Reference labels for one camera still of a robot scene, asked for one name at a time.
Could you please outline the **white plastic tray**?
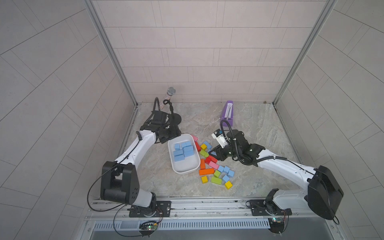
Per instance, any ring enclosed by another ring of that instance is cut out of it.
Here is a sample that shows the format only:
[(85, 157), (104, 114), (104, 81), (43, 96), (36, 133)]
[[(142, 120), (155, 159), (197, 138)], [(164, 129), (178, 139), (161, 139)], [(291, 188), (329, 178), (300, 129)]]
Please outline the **white plastic tray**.
[(188, 174), (200, 167), (200, 157), (192, 135), (181, 134), (168, 141), (173, 171)]

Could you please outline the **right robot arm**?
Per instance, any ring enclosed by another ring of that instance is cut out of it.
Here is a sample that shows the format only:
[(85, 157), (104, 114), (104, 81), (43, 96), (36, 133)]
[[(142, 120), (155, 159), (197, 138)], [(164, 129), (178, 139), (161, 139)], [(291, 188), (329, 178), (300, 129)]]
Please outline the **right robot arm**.
[(251, 201), (252, 209), (266, 212), (270, 216), (288, 215), (291, 209), (311, 210), (326, 220), (335, 220), (336, 212), (344, 196), (331, 170), (295, 163), (281, 157), (258, 144), (249, 144), (244, 133), (230, 130), (213, 132), (212, 137), (219, 143), (209, 153), (224, 161), (232, 158), (246, 166), (256, 166), (272, 171), (300, 187), (284, 191), (272, 189), (262, 201)]

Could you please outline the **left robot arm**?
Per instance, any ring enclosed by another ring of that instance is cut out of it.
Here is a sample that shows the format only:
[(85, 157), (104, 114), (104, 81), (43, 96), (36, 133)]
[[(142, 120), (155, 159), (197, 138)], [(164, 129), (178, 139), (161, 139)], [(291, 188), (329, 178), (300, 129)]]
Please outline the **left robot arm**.
[(178, 114), (152, 111), (125, 152), (115, 161), (103, 165), (101, 200), (153, 208), (156, 205), (156, 195), (141, 189), (137, 168), (155, 143), (164, 144), (181, 135), (178, 127), (181, 121)]

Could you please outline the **blue cube right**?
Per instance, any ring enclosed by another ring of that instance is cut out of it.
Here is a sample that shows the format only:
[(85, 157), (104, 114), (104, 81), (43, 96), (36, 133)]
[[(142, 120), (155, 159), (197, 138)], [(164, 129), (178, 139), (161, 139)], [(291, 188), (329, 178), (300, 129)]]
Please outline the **blue cube right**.
[(229, 170), (229, 172), (228, 172), (228, 177), (233, 178), (234, 175), (235, 175), (235, 172), (232, 171), (232, 170)]

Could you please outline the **blue cube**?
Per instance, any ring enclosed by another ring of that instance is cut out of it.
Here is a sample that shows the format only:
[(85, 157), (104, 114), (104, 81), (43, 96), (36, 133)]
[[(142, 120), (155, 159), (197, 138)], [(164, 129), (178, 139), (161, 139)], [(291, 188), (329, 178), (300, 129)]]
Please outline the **blue cube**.
[(234, 175), (235, 175), (235, 172), (232, 171), (232, 170), (229, 170), (229, 172), (228, 172), (228, 177), (233, 178)]
[(223, 178), (222, 178), (222, 180), (223, 180), (225, 183), (227, 183), (227, 182), (230, 180), (230, 178), (229, 178), (227, 175), (224, 175)]

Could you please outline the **pink block centre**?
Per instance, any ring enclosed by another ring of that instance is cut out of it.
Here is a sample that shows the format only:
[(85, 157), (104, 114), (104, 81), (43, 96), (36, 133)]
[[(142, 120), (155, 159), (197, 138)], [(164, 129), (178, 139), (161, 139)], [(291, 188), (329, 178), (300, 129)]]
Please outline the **pink block centre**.
[(209, 163), (209, 166), (212, 167), (212, 168), (215, 169), (215, 170), (218, 170), (219, 167), (220, 167), (220, 166), (219, 166), (218, 164), (216, 164), (215, 162), (210, 162), (210, 163)]

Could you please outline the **blue cube front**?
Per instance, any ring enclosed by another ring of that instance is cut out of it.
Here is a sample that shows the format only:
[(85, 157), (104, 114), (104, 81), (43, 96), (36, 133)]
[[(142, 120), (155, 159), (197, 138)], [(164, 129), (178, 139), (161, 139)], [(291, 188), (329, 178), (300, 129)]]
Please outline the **blue cube front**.
[(227, 182), (230, 180), (230, 178), (229, 178), (227, 175), (224, 175), (223, 178), (222, 178), (222, 180), (223, 180), (225, 183), (227, 183)]

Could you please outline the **small green cube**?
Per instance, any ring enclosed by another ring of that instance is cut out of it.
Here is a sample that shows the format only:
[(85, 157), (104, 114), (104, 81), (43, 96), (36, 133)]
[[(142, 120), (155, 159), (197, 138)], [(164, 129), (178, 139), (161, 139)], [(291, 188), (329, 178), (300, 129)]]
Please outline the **small green cube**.
[(214, 177), (215, 177), (215, 178), (219, 178), (220, 175), (221, 175), (221, 172), (220, 172), (220, 171), (216, 170), (216, 171), (214, 172)]

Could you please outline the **green block upper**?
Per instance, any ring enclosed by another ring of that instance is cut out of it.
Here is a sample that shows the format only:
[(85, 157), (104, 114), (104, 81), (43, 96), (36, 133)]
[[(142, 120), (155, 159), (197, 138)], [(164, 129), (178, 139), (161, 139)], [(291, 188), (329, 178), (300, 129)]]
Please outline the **green block upper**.
[(207, 158), (209, 156), (209, 154), (204, 150), (200, 151), (200, 155), (203, 156), (204, 158)]

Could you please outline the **purple metronome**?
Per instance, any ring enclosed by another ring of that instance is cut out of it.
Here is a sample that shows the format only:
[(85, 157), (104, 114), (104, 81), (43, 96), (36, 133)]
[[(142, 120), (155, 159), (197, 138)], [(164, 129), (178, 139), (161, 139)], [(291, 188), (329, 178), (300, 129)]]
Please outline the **purple metronome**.
[(226, 120), (232, 127), (234, 122), (234, 102), (227, 101), (221, 114), (221, 120)]

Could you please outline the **green block front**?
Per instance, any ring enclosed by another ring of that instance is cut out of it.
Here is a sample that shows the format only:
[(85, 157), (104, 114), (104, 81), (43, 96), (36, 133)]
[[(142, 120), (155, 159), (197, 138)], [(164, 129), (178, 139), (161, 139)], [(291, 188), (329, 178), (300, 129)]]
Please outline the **green block front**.
[(222, 184), (222, 179), (217, 178), (217, 177), (211, 177), (211, 183), (221, 185)]

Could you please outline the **long orange block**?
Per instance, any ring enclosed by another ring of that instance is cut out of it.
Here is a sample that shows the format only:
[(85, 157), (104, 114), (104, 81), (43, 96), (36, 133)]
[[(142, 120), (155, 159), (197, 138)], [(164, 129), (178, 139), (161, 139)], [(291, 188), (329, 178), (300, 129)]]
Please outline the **long orange block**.
[(212, 175), (215, 173), (215, 169), (211, 168), (211, 169), (201, 169), (199, 170), (199, 175), (200, 176), (204, 176), (204, 175)]

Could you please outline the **yellow cube front left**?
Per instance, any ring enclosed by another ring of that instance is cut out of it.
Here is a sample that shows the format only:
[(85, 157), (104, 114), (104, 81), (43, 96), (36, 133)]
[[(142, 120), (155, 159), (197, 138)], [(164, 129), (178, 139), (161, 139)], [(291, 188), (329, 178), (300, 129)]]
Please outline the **yellow cube front left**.
[(205, 184), (208, 182), (208, 177), (207, 176), (203, 176), (201, 177), (201, 180), (202, 180), (202, 183)]

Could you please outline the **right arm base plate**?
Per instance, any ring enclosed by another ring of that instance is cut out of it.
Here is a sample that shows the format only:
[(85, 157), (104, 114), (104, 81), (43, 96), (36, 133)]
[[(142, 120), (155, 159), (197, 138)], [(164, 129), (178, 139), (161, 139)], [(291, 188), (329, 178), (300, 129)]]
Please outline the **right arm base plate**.
[(290, 216), (291, 209), (280, 209), (273, 201), (248, 200), (246, 207), (252, 212), (252, 216)]

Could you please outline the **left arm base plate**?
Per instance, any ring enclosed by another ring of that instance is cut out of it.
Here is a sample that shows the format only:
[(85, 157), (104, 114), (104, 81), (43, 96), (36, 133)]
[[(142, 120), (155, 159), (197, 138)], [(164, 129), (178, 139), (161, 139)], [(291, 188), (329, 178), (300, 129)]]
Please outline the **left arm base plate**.
[(160, 218), (169, 217), (171, 211), (171, 201), (156, 201), (151, 203), (149, 207), (139, 207), (132, 205), (130, 208), (130, 218)]

